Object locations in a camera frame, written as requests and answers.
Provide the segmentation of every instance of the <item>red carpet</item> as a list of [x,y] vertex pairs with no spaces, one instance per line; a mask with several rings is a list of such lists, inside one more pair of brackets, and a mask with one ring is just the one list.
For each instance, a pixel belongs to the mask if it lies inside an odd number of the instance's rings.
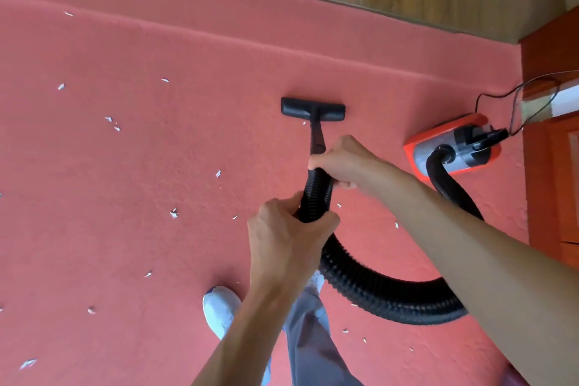
[[[217,344],[202,295],[217,283],[245,294],[245,221],[305,182],[308,126],[280,114],[281,96],[343,101],[327,141],[354,134],[409,169],[409,135],[520,79],[517,46],[315,0],[0,0],[0,43],[0,384],[10,386],[192,381]],[[506,125],[510,102],[481,111]],[[460,182],[488,222],[526,240],[520,136]],[[436,276],[376,201],[337,191],[333,205],[338,237],[363,263]],[[498,382],[503,357],[472,317],[413,327],[329,286],[322,300],[367,386]],[[291,383],[285,345],[282,335],[273,385]]]

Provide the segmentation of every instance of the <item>person's left arm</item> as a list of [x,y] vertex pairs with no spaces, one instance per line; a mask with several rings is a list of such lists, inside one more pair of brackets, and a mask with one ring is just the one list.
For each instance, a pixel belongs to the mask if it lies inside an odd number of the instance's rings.
[[327,212],[313,223],[293,217],[302,192],[272,199],[248,222],[250,290],[229,331],[192,386],[259,385],[293,302],[320,265],[321,250],[340,222]]

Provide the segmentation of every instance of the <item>shoe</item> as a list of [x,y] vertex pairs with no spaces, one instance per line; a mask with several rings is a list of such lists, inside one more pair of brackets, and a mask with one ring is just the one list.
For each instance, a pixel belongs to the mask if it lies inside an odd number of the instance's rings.
[[307,287],[314,287],[318,295],[322,291],[322,287],[324,286],[325,278],[319,270],[316,270],[310,280],[308,281]]
[[[242,306],[242,300],[232,290],[218,285],[203,296],[203,314],[207,325],[222,340],[233,323],[235,313]],[[265,368],[261,386],[266,386],[271,380],[271,357]]]

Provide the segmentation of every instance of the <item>gray pants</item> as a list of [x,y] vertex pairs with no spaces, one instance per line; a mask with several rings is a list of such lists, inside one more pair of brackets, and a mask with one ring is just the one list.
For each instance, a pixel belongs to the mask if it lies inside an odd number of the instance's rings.
[[293,386],[362,386],[332,342],[328,315],[315,288],[307,287],[299,295],[284,331]]

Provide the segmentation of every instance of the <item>person's left hand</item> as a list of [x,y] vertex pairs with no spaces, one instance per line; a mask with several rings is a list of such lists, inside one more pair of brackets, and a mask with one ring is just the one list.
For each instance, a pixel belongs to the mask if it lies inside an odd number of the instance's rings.
[[269,285],[297,296],[320,265],[321,251],[340,223],[328,211],[312,223],[294,218],[303,192],[265,202],[247,221],[251,251],[251,285]]

